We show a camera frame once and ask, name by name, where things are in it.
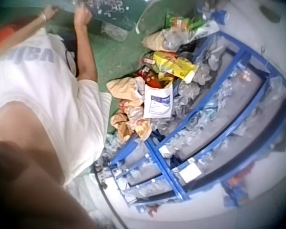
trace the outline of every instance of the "green floor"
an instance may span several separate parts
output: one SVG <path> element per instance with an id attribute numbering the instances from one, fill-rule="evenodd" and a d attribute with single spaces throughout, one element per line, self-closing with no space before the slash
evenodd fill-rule
<path id="1" fill-rule="evenodd" d="M 135 71 L 139 66 L 140 57 L 148 50 L 141 44 L 142 39 L 164 25 L 167 10 L 173 10 L 181 15 L 192 15 L 194 0 L 161 0 L 154 4 L 143 16 L 137 34 L 135 30 L 129 33 L 124 42 L 115 41 L 101 33 L 101 22 L 92 21 L 89 25 L 90 41 L 96 58 L 99 73 L 100 90 L 106 92 L 106 83 Z M 38 14 L 39 8 L 0 8 L 0 25 L 14 19 Z M 62 11 L 47 25 L 48 30 L 54 32 L 73 31 L 73 15 Z M 117 110 L 118 101 L 112 100 L 110 115 Z M 108 132 L 114 128 L 109 125 Z"/>

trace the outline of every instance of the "plastic waste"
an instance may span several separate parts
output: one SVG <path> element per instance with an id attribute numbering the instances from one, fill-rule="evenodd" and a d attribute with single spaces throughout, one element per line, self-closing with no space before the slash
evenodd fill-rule
<path id="1" fill-rule="evenodd" d="M 138 188 L 133 188 L 130 190 L 124 190 L 125 194 L 133 195 L 137 198 L 147 198 L 150 196 L 155 196 L 164 192 L 171 191 L 172 188 L 166 182 L 166 180 L 156 180 L 145 186 L 138 186 Z"/>
<path id="2" fill-rule="evenodd" d="M 210 67 L 204 63 L 198 63 L 198 69 L 192 79 L 193 82 L 205 85 L 212 77 L 210 76 Z"/>
<path id="3" fill-rule="evenodd" d="M 204 127 L 215 119 L 218 111 L 225 106 L 226 98 L 231 96 L 232 93 L 231 78 L 228 78 L 203 109 L 192 117 L 186 127 L 166 143 L 168 150 L 172 154 L 178 154 L 178 151 L 181 151 L 184 146 L 191 144 L 194 137 L 199 138 Z"/>
<path id="4" fill-rule="evenodd" d="M 199 95 L 200 87 L 194 82 L 186 84 L 184 81 L 181 81 L 178 92 L 180 96 L 193 100 Z"/>
<path id="5" fill-rule="evenodd" d="M 111 23 L 104 21 L 102 22 L 101 30 L 102 32 L 106 33 L 108 36 L 119 42 L 123 42 L 124 40 L 126 40 L 128 34 L 130 33 L 127 30 L 124 30 L 120 27 L 117 27 Z"/>
<path id="6" fill-rule="evenodd" d="M 125 142 L 121 141 L 118 138 L 117 132 L 115 132 L 114 134 L 107 134 L 104 143 L 104 149 L 101 154 L 102 157 L 106 157 L 109 160 L 111 160 L 118 153 L 118 151 L 122 148 L 124 144 Z"/>
<path id="7" fill-rule="evenodd" d="M 267 89 L 262 101 L 258 103 L 256 108 L 244 120 L 239 127 L 233 131 L 233 134 L 239 136 L 251 136 L 250 129 L 253 128 L 255 121 L 262 114 L 263 110 L 271 106 L 277 100 L 286 99 L 286 88 L 283 85 L 282 77 L 277 76 L 269 80 L 269 88 Z"/>

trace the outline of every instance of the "clear plastic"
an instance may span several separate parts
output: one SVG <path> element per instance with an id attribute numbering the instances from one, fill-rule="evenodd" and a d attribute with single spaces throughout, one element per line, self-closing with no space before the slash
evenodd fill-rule
<path id="1" fill-rule="evenodd" d="M 237 154 L 245 150 L 273 121 L 286 99 L 286 88 L 280 76 L 270 79 L 269 88 L 263 99 L 251 114 L 224 141 L 197 161 L 198 167 L 206 174 L 215 171 Z"/>
<path id="2" fill-rule="evenodd" d="M 205 84 L 212 77 L 209 75 L 209 67 L 207 64 L 199 64 L 194 81 Z M 180 122 L 184 120 L 187 114 L 196 106 L 196 99 L 206 89 L 200 87 L 197 83 L 191 82 L 186 84 L 181 81 L 178 87 L 179 96 L 173 99 L 173 109 L 171 118 L 151 119 L 153 130 L 158 129 L 160 134 L 169 135 Z"/>
<path id="3" fill-rule="evenodd" d="M 125 142 L 121 141 L 118 138 L 117 132 L 115 132 L 114 134 L 107 134 L 104 149 L 102 151 L 101 156 L 107 158 L 108 160 L 111 160 L 124 144 Z"/>
<path id="4" fill-rule="evenodd" d="M 161 172 L 157 165 L 152 161 L 144 162 L 138 168 L 131 170 L 126 175 L 126 181 L 130 185 L 136 185 L 142 183 L 146 180 L 149 180 L 156 175 L 159 175 Z"/>
<path id="5" fill-rule="evenodd" d="M 185 129 L 179 131 L 172 137 L 166 146 L 172 154 L 181 151 L 184 146 L 189 146 L 193 138 L 198 138 L 204 127 L 216 117 L 217 112 L 225 106 L 226 98 L 233 93 L 231 79 L 236 74 L 233 72 L 230 78 L 224 81 L 218 92 L 210 99 L 210 101 L 197 112 L 193 118 L 188 122 Z"/>
<path id="6" fill-rule="evenodd" d="M 130 31 L 124 30 L 108 22 L 102 22 L 102 32 L 106 33 L 111 38 L 123 42 L 126 40 Z"/>
<path id="7" fill-rule="evenodd" d="M 251 134 L 250 128 L 254 128 L 253 123 L 257 121 L 263 110 L 272 106 L 278 100 L 286 98 L 286 88 L 283 85 L 282 77 L 277 76 L 269 80 L 269 88 L 264 95 L 263 100 L 258 106 L 251 112 L 251 114 L 243 121 L 240 126 L 233 132 L 235 135 L 248 136 Z"/>
<path id="8" fill-rule="evenodd" d="M 172 188 L 167 183 L 166 180 L 156 180 L 153 183 L 149 183 L 148 185 L 145 185 L 143 187 L 138 188 L 132 188 L 129 190 L 124 190 L 123 192 L 128 195 L 133 195 L 137 198 L 147 198 L 151 196 L 155 196 L 161 193 L 165 193 L 168 191 L 171 191 Z"/>

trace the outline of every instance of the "person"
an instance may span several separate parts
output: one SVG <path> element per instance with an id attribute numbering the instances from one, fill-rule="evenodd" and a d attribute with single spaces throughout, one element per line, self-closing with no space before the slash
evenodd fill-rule
<path id="1" fill-rule="evenodd" d="M 58 11 L 46 7 L 0 42 L 0 142 L 65 186 L 100 156 L 112 98 L 98 88 L 90 11 L 74 15 L 77 67 L 62 38 L 43 28 Z"/>
<path id="2" fill-rule="evenodd" d="M 21 147 L 8 142 L 0 142 L 0 227 L 107 228 L 93 220 Z"/>

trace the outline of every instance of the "snack wrapper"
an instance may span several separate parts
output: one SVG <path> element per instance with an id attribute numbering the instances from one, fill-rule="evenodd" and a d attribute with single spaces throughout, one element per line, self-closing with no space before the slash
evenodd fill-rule
<path id="1" fill-rule="evenodd" d="M 178 57 L 174 53 L 155 52 L 153 54 L 155 65 L 159 72 L 170 73 L 190 83 L 195 75 L 197 66 L 187 59 Z"/>

